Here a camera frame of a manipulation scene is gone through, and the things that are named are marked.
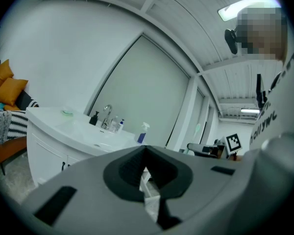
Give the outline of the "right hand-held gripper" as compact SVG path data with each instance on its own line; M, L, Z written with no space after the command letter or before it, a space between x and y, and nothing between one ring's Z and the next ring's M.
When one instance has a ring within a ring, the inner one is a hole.
M238 151L242 149L241 142L237 134L223 136L214 141L213 145L204 146L202 144L189 143L187 149L193 151L195 155L207 154L217 159L238 159Z

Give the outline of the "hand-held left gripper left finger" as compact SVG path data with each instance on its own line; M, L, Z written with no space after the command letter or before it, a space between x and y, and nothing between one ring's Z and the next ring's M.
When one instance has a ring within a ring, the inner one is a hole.
M113 160L141 146L79 161L38 186L23 201L22 208L39 219L41 230L57 235L155 235L161 233L146 212L144 202L116 196L104 182L104 169ZM62 187L74 195L51 225L41 221L40 210Z

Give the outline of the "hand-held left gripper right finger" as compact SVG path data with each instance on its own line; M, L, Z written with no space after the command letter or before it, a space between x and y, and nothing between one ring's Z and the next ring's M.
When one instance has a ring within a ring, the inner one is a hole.
M294 134L248 151L240 162L191 157L152 146L170 178L160 190L161 231L276 231L294 204Z

